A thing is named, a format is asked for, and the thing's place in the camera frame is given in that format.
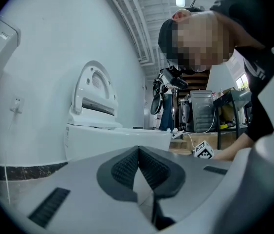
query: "black mesh pad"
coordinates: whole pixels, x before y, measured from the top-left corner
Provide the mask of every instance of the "black mesh pad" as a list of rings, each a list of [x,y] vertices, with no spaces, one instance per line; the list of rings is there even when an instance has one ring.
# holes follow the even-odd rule
[[[139,147],[139,168],[156,199],[175,196],[185,182],[185,171],[180,165],[143,146]]]
[[[97,181],[114,199],[136,202],[137,194],[132,189],[138,167],[156,199],[175,196],[185,182],[181,166],[138,146],[103,163],[98,169]]]
[[[138,150],[135,150],[134,152],[117,162],[112,167],[111,173],[113,178],[117,182],[132,190],[137,170]]]
[[[140,150],[139,167],[147,183],[155,190],[170,176],[170,169],[159,160]]]

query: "ceiling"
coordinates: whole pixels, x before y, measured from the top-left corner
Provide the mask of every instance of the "ceiling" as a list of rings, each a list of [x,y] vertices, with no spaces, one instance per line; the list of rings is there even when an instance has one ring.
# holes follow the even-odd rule
[[[122,15],[134,42],[139,61],[148,81],[153,81],[159,70],[166,67],[160,49],[158,35],[163,22],[178,10],[176,0],[111,0]],[[185,0],[189,7],[192,0]],[[196,0],[194,6],[209,9],[215,0]]]

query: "white cable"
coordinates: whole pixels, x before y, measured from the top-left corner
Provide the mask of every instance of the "white cable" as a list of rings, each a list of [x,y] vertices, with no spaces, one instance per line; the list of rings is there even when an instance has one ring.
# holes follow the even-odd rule
[[[192,141],[192,138],[191,138],[191,135],[190,135],[190,134],[205,134],[205,133],[207,133],[207,132],[213,127],[213,124],[214,124],[214,121],[215,121],[215,115],[216,115],[216,109],[215,109],[215,111],[214,111],[213,123],[211,123],[210,128],[209,128],[206,132],[202,132],[202,133],[183,132],[183,134],[189,135],[189,137],[190,137],[190,139],[191,139],[192,146],[193,146],[194,149],[195,149],[196,147],[193,145],[193,141]]]
[[[190,135],[190,134],[187,134],[187,135],[189,135],[189,137],[190,137],[190,139],[191,139],[192,146],[193,146],[193,148],[195,149],[196,146],[193,145],[193,140],[192,140],[192,138],[191,138],[191,135]]]
[[[8,135],[9,135],[9,137],[10,137],[10,127],[12,125],[12,122],[14,121],[15,115],[16,115],[16,112],[14,113],[14,116],[12,117],[11,122],[10,122],[9,127],[8,127]],[[9,194],[9,185],[8,185],[8,177],[7,177],[7,149],[5,149],[5,166],[4,166],[4,170],[5,170],[5,178],[6,178],[8,202],[10,204],[10,194]]]

